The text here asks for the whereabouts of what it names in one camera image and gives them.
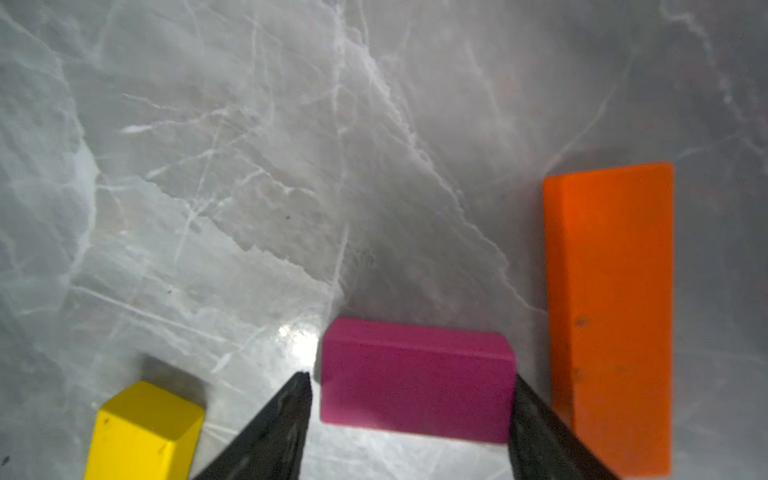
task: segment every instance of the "marble surface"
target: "marble surface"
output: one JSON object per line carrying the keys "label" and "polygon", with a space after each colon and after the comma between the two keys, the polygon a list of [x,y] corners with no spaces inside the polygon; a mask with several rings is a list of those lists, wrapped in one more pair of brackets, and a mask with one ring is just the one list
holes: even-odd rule
{"label": "marble surface", "polygon": [[[668,159],[673,477],[764,478],[767,19],[4,0],[0,477],[81,478],[96,410],[142,377],[207,404],[196,472],[338,313],[502,332],[548,398],[541,179]],[[307,441],[307,479],[511,478],[502,447],[316,409]]]}

